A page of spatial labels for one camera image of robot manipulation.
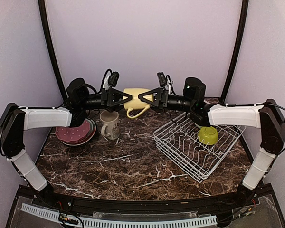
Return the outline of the yellow mug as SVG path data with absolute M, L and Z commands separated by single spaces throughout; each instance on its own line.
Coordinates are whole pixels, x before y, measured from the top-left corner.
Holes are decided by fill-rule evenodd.
M 150 105 L 146 102 L 141 101 L 138 98 L 139 94 L 149 92 L 150 89 L 145 88 L 126 88 L 124 89 L 124 93 L 132 95 L 132 100 L 124 103 L 124 108 L 127 110 L 127 117 L 130 119 L 137 118 L 141 116 L 144 112 L 146 112 L 148 109 L 150 109 Z M 133 110 L 141 110 L 138 114 L 134 116 L 130 116 L 130 112 Z

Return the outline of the patterned beige tall mug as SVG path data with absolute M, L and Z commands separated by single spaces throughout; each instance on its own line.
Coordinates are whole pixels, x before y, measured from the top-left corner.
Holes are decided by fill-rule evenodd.
M 100 113 L 102 123 L 101 135 L 109 140 L 115 140 L 120 136 L 119 113 L 107 110 Z

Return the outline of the pink polka dot plate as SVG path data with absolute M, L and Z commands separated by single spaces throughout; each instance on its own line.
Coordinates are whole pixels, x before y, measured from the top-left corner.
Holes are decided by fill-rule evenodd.
M 72 144 L 86 138 L 91 130 L 91 123 L 86 119 L 79 127 L 57 127 L 55 135 L 62 142 Z

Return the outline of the lime green bowl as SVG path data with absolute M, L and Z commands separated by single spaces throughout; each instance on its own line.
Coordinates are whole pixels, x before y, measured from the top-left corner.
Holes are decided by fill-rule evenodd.
M 204 145 L 214 145 L 218 141 L 218 131 L 214 127 L 202 127 L 198 132 L 198 140 Z

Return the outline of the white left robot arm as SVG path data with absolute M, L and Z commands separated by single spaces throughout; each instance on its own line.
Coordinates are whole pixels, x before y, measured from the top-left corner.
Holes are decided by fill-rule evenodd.
M 54 207 L 57 195 L 26 151 L 24 132 L 51 127 L 79 127 L 87 111 L 106 109 L 118 111 L 132 100 L 132 95 L 110 88 L 101 93 L 88 91 L 82 85 L 68 91 L 68 99 L 59 107 L 25 107 L 9 103 L 0 119 L 0 153 L 13 165 L 18 174 L 36 191 L 47 207 Z

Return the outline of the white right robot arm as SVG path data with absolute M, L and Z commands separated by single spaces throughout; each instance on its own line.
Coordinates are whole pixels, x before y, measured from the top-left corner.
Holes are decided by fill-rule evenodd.
M 183 111 L 199 128 L 194 137 L 187 135 L 207 155 L 217 144 L 216 127 L 249 126 L 261 129 L 262 142 L 248 173 L 233 195 L 233 202 L 243 206 L 253 197 L 255 188 L 272 167 L 276 158 L 285 150 L 285 119 L 282 107 L 273 99 L 260 104 L 207 104 L 204 102 L 206 86 L 186 84 L 183 95 L 170 95 L 164 88 L 138 94 L 138 99 L 159 110 Z

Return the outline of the black left corner post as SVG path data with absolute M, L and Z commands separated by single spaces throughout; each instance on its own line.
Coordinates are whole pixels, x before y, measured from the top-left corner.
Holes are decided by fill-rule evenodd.
M 48 55 L 50 58 L 50 62 L 52 65 L 52 69 L 54 72 L 55 80 L 57 83 L 57 86 L 60 91 L 60 95 L 63 100 L 67 99 L 67 93 L 66 89 L 63 83 L 63 79 L 60 73 L 60 69 L 58 66 L 58 61 L 56 57 L 56 53 L 54 50 L 54 45 L 51 37 L 50 27 L 49 27 L 49 21 L 48 21 L 48 15 L 47 15 L 47 9 L 46 9 L 46 1 L 45 0 L 38 0 L 38 8 L 39 8 L 39 14 L 41 19 L 41 24 L 43 28 L 43 34 L 47 46 Z

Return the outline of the black corner post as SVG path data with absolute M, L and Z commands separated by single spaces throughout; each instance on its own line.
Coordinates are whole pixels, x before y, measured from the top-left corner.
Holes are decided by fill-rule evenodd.
M 39 14 L 41 19 L 41 24 L 43 28 L 43 34 L 47 46 L 48 55 L 50 58 L 50 62 L 52 65 L 52 69 L 54 72 L 55 80 L 57 83 L 57 86 L 60 91 L 60 95 L 63 100 L 67 99 L 67 93 L 66 89 L 63 83 L 63 79 L 60 73 L 60 69 L 58 66 L 58 61 L 56 57 L 56 53 L 54 50 L 54 45 L 51 37 L 50 27 L 49 27 L 49 21 L 48 21 L 48 15 L 47 15 L 47 9 L 46 9 L 46 1 L 45 0 L 38 0 L 38 8 L 39 8 Z
M 228 68 L 228 73 L 226 76 L 226 80 L 223 86 L 223 90 L 220 96 L 220 100 L 224 103 L 226 101 L 231 82 L 233 79 L 233 75 L 236 69 L 237 65 L 237 60 L 238 56 L 240 53 L 240 48 L 242 44 L 242 39 L 244 35 L 244 30 L 245 30 L 245 25 L 246 25 L 246 20 L 247 20 L 247 12 L 248 12 L 248 6 L 249 6 L 249 0 L 242 0 L 241 4 L 241 11 L 240 11 L 240 16 L 239 16 L 239 23 L 238 23 L 238 30 L 237 30 L 237 35 L 236 35 L 236 40 L 233 48 L 233 53 L 230 61 L 230 65 Z

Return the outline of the black right corner post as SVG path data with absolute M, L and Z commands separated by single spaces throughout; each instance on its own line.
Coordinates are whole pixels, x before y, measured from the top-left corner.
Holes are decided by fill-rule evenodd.
M 249 6 L 249 0 L 242 0 L 241 4 L 241 11 L 240 11 L 240 16 L 239 16 L 239 23 L 238 23 L 238 30 L 237 30 L 237 35 L 236 35 L 236 40 L 233 48 L 233 53 L 230 61 L 230 65 L 228 68 L 228 73 L 226 76 L 226 80 L 223 86 L 223 90 L 220 96 L 220 100 L 224 103 L 226 101 L 231 82 L 233 79 L 233 75 L 236 69 L 237 65 L 237 60 L 238 56 L 240 53 L 240 48 L 242 44 L 242 39 L 244 35 L 244 30 L 245 30 L 245 25 L 246 25 L 246 20 L 247 20 L 247 12 L 248 12 L 248 6 Z

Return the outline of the black front table rail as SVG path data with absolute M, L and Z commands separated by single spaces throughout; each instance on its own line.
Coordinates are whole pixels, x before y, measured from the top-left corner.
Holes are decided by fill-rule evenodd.
M 199 214 L 217 215 L 219 222 L 223 223 L 233 218 L 233 209 L 254 205 L 259 202 L 259 197 L 272 193 L 271 184 L 260 185 L 254 190 L 240 185 L 236 192 L 196 199 L 125 201 L 75 197 L 54 193 L 53 190 L 38 193 L 31 187 L 19 185 L 12 209 L 23 199 L 73 216 L 92 215 L 95 212 L 142 215 L 197 211 Z

